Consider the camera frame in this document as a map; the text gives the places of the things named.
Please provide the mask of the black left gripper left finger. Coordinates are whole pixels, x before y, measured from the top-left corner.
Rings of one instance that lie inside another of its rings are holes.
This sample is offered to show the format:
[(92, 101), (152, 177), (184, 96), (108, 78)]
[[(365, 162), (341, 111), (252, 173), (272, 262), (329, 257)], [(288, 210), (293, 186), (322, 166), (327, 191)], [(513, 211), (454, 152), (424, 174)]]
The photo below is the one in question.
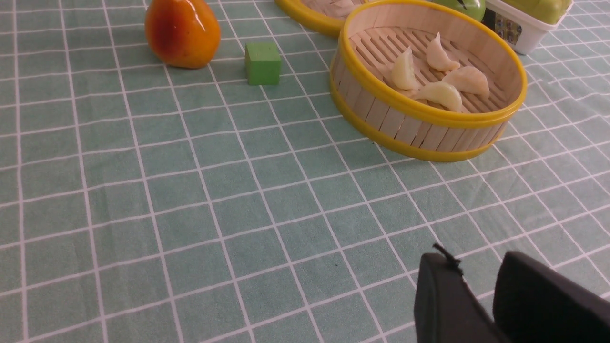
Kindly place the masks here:
[(463, 278), (460, 259), (434, 244), (422, 254), (414, 303), (419, 343), (509, 343)]

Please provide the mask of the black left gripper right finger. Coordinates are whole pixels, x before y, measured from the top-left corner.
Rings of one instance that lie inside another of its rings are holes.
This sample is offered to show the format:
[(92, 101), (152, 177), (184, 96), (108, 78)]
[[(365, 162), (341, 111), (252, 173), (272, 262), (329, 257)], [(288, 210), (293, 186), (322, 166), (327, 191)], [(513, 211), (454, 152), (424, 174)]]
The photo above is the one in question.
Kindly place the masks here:
[(506, 252), (494, 321), (513, 343), (607, 343), (610, 304), (523, 252)]

